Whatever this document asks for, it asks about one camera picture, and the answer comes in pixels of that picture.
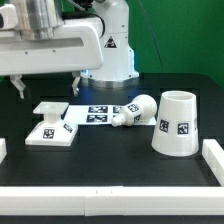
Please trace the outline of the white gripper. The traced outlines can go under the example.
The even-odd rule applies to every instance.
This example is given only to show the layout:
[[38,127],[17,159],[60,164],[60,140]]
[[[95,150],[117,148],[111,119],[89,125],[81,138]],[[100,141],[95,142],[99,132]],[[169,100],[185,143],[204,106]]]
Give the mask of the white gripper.
[[73,71],[77,96],[77,70],[103,64],[102,34],[99,18],[65,19],[59,3],[6,3],[0,6],[0,76],[11,76],[23,99],[21,75]]

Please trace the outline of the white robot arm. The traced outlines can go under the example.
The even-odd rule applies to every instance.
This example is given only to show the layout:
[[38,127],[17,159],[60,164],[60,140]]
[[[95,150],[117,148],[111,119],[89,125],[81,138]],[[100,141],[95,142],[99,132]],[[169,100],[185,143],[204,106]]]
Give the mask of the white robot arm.
[[70,72],[119,88],[136,79],[125,0],[4,0],[0,6],[0,77],[20,93],[24,75]]

